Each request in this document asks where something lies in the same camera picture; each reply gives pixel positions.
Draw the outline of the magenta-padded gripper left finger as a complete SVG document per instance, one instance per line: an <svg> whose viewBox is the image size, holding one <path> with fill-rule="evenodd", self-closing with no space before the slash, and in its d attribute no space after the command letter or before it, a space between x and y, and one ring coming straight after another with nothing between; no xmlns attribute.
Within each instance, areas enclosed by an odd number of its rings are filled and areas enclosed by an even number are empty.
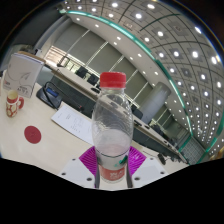
<svg viewBox="0 0 224 224"><path fill-rule="evenodd" d="M59 176L81 187L98 189L100 174L95 148L91 147L80 157L71 159Z"/></svg>

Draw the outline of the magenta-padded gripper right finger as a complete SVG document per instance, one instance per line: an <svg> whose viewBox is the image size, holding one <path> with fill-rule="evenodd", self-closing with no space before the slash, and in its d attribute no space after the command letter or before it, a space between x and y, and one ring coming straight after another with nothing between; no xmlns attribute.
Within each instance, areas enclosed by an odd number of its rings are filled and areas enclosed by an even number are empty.
<svg viewBox="0 0 224 224"><path fill-rule="evenodd" d="M154 158L146 157L131 147L127 159L127 186L140 188L167 175L163 166Z"/></svg>

